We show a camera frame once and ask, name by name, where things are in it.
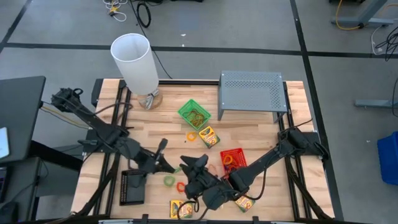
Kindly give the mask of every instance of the green basket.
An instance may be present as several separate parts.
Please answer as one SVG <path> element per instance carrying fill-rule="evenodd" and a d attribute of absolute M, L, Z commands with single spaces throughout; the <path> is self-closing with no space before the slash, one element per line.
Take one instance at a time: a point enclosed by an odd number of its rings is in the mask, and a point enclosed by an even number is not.
<path fill-rule="evenodd" d="M 205 119 L 203 120 L 202 124 L 199 126 L 195 126 L 191 123 L 191 119 L 196 116 L 194 113 L 190 113 L 192 110 L 196 110 L 197 113 L 202 114 Z M 210 118 L 211 114 L 207 112 L 203 107 L 201 107 L 195 100 L 191 99 L 188 100 L 187 103 L 185 103 L 179 110 L 178 110 L 179 115 L 188 123 L 191 124 L 195 130 L 199 130 Z"/>

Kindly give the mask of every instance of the desk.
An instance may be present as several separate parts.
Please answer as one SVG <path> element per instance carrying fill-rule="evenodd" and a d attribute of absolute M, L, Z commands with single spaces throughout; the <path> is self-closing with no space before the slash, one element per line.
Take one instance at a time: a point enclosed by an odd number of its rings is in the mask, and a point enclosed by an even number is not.
<path fill-rule="evenodd" d="M 45 77 L 0 80 L 0 128 L 7 128 L 10 151 L 0 163 L 38 156 L 79 171 L 81 160 L 32 140 L 37 113 L 42 106 L 44 83 Z"/>
<path fill-rule="evenodd" d="M 24 161 L 12 162 L 8 164 L 8 168 L 11 169 L 12 173 L 9 179 L 6 198 L 4 203 L 0 203 L 0 208 L 24 187 L 37 180 L 40 170 L 40 159 L 36 157 Z M 18 220 L 21 222 L 30 220 L 32 214 L 35 216 L 34 199 L 36 188 L 36 184 L 28 186 L 14 200 L 18 203 Z"/>
<path fill-rule="evenodd" d="M 141 108 L 137 96 L 132 95 L 131 103 L 134 108 L 128 112 L 126 126 L 133 126 L 134 129 L 130 130 L 130 137 L 151 151 L 157 149 L 162 138 L 168 139 L 169 143 L 164 154 L 172 166 L 177 167 L 182 162 L 180 155 L 200 157 L 203 154 L 208 154 L 208 165 L 216 166 L 217 173 L 222 175 L 220 151 L 241 147 L 244 149 L 247 163 L 250 164 L 276 145 L 279 126 L 274 124 L 270 112 L 225 111 L 223 119 L 217 121 L 217 85 L 214 84 L 217 81 L 182 80 L 179 82 L 172 80 L 169 83 L 173 84 L 163 84 L 165 82 L 161 82 L 159 85 L 159 90 L 163 94 L 163 102 L 154 110 L 147 111 Z M 295 124 L 308 121 L 310 110 L 303 83 L 286 82 L 286 84 Z M 97 110 L 115 102 L 118 85 L 119 80 L 117 79 L 103 80 Z M 193 128 L 177 114 L 177 110 L 191 98 L 212 114 L 208 125 L 215 130 L 221 141 L 211 149 L 207 149 L 200 138 L 194 142 L 186 140 L 186 132 L 193 131 Z M 112 116 L 112 108 L 99 114 L 99 117 L 107 123 L 110 123 Z M 313 125 L 308 123 L 301 126 L 300 129 L 312 131 Z M 73 199 L 72 211 L 79 211 L 96 190 L 103 157 L 102 153 L 94 153 L 83 164 Z M 302 164 L 308 191 L 325 213 L 334 217 L 322 161 L 315 156 L 303 156 Z M 119 163 L 111 218 L 141 218 L 142 214 L 146 213 L 149 214 L 150 219 L 169 219 L 170 200 L 186 199 L 184 194 L 179 194 L 176 191 L 175 186 L 168 188 L 163 185 L 163 178 L 167 174 L 157 173 L 148 176 L 145 204 L 121 207 L 119 206 L 120 178 L 121 171 L 126 169 L 127 160 L 122 157 Z M 177 181 L 187 182 L 187 178 L 182 172 L 175 174 L 175 177 Z M 234 202 L 228 202 L 217 211 L 210 210 L 205 219 L 252 220 L 253 216 L 258 216 L 260 220 L 293 220 L 283 159 L 268 169 L 266 179 L 267 184 L 263 197 L 248 212 L 242 213 Z M 255 179 L 249 194 L 257 196 L 261 185 L 262 174 Z M 301 195 L 297 189 L 296 192 L 298 193 L 300 215 L 304 217 Z M 107 194 L 108 190 L 106 189 L 102 197 L 100 213 L 105 210 Z M 199 213 L 194 214 L 194 218 L 198 218 L 204 211 L 203 202 L 200 201 L 200 203 L 201 209 Z"/>

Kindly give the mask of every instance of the blue bin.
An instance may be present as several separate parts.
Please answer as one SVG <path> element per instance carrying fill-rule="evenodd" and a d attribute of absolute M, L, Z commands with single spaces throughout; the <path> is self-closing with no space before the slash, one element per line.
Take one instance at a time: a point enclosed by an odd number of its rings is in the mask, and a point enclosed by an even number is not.
<path fill-rule="evenodd" d="M 383 181 L 398 185 L 398 131 L 377 141 Z"/>

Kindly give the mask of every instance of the wooden table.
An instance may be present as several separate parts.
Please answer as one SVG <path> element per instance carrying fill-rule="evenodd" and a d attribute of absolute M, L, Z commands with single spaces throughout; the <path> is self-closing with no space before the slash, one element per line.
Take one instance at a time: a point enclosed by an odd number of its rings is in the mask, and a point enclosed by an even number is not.
<path fill-rule="evenodd" d="M 311 118 L 307 97 L 302 82 L 286 82 L 290 105 L 295 124 L 308 121 Z M 103 81 L 99 95 L 97 110 L 114 103 L 118 90 L 118 79 Z M 127 126 L 134 126 L 130 130 L 130 137 L 141 143 L 141 146 L 155 151 L 162 138 L 169 140 L 164 151 L 166 160 L 174 167 L 182 161 L 181 155 L 200 157 L 209 156 L 209 164 L 216 167 L 218 175 L 223 175 L 220 151 L 241 147 L 247 163 L 254 162 L 277 143 L 278 124 L 274 124 L 272 113 L 252 111 L 225 111 L 223 119 L 217 121 L 217 86 L 216 85 L 159 85 L 164 98 L 162 104 L 154 110 L 144 110 L 139 106 L 136 95 L 132 95 L 131 103 L 134 108 L 127 117 Z M 208 110 L 212 117 L 208 124 L 215 130 L 221 141 L 207 149 L 200 138 L 190 142 L 186 133 L 194 131 L 178 115 L 177 110 L 189 99 L 194 99 Z M 105 122 L 110 123 L 113 109 L 110 108 L 99 115 Z M 302 131 L 312 131 L 312 123 L 300 127 Z M 95 153 L 83 164 L 76 187 L 72 210 L 79 211 L 98 186 L 104 154 Z M 308 191 L 319 206 L 331 217 L 333 208 L 326 183 L 322 161 L 315 156 L 302 156 L 303 172 Z M 179 194 L 175 186 L 166 187 L 163 184 L 165 173 L 148 175 L 146 184 L 145 204 L 119 206 L 121 171 L 127 170 L 127 160 L 122 156 L 114 191 L 112 218 L 141 218 L 142 214 L 149 214 L 150 219 L 169 219 L 170 200 L 185 200 L 185 194 Z M 183 172 L 174 174 L 177 181 L 187 182 Z M 289 187 L 284 160 L 271 166 L 267 171 L 264 195 L 246 213 L 240 212 L 234 202 L 224 204 L 217 211 L 209 210 L 205 219 L 209 220 L 252 220 L 258 216 L 260 220 L 294 220 L 290 201 Z M 262 174 L 252 184 L 249 194 L 257 196 L 261 190 Z M 303 203 L 300 192 L 296 189 L 300 216 L 304 217 Z M 108 190 L 104 191 L 101 202 L 101 212 L 104 213 Z M 194 214 L 198 218 L 204 211 L 201 209 Z"/>

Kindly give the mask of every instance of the perforated metal rack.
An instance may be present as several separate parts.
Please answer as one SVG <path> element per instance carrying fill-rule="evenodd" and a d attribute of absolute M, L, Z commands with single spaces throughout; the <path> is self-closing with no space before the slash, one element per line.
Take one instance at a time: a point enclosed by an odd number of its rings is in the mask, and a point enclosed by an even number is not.
<path fill-rule="evenodd" d="M 224 110 L 270 111 L 274 122 L 287 112 L 279 72 L 221 71 L 218 83 L 218 120 Z"/>

